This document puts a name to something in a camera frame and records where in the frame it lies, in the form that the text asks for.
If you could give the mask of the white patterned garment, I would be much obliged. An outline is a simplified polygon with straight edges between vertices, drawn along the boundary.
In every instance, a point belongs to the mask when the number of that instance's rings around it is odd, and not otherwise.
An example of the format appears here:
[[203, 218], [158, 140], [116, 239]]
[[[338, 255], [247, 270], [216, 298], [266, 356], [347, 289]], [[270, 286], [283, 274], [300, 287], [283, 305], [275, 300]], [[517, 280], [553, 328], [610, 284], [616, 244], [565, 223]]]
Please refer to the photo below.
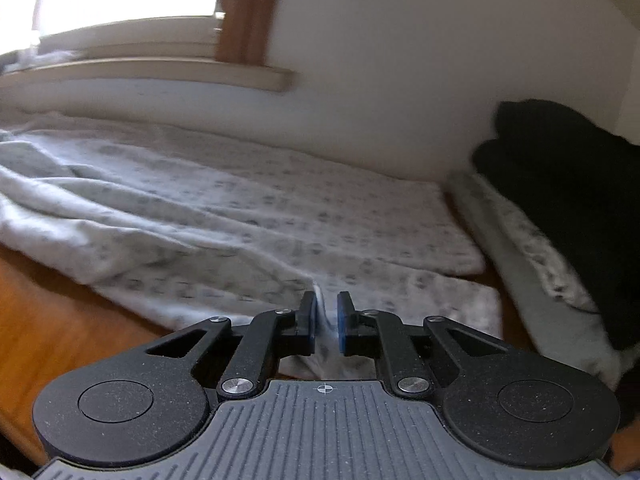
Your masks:
[[300, 378], [367, 378], [338, 350], [336, 298], [500, 332], [480, 250], [435, 183], [154, 124], [1, 113], [1, 240], [171, 330], [319, 299]]

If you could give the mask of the grey white folded clothes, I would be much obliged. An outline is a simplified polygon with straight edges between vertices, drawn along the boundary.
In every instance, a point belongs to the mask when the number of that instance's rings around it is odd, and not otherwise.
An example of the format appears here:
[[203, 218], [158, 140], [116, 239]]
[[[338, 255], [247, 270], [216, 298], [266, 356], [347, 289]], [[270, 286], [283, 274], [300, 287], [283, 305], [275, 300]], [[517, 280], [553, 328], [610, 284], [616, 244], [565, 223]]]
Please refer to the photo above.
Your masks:
[[639, 349], [614, 350], [597, 313], [579, 311], [544, 291], [534, 267], [503, 231], [474, 177], [452, 174], [446, 190], [475, 243], [494, 265], [536, 350], [616, 388], [638, 359]]

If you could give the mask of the black folded clothes pile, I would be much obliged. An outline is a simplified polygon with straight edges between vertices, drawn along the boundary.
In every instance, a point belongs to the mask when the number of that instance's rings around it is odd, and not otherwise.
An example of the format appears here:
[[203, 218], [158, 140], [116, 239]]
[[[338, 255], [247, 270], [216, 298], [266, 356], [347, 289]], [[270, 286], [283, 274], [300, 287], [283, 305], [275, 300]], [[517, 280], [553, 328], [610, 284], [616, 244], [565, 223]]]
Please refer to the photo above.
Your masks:
[[639, 148], [572, 108], [503, 101], [479, 174], [526, 214], [578, 274], [616, 350], [639, 342]]

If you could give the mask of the beige window sill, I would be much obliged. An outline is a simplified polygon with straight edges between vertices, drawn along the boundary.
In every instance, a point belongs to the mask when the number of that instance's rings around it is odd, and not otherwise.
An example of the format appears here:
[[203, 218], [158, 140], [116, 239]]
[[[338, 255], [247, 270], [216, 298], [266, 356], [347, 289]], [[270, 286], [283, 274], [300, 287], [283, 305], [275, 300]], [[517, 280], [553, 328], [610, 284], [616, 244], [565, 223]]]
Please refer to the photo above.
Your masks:
[[271, 92], [292, 86], [292, 70], [221, 63], [206, 58], [96, 58], [19, 70], [1, 76], [1, 88], [64, 80], [149, 79], [224, 84]]

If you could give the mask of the wooden window frame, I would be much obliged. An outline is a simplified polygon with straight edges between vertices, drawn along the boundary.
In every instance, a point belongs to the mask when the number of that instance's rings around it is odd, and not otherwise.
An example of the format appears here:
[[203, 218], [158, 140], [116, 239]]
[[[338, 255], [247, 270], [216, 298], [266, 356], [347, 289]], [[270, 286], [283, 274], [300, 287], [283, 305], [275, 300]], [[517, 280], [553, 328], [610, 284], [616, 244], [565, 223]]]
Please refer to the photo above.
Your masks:
[[224, 9], [215, 60], [265, 66], [278, 0], [221, 0]]

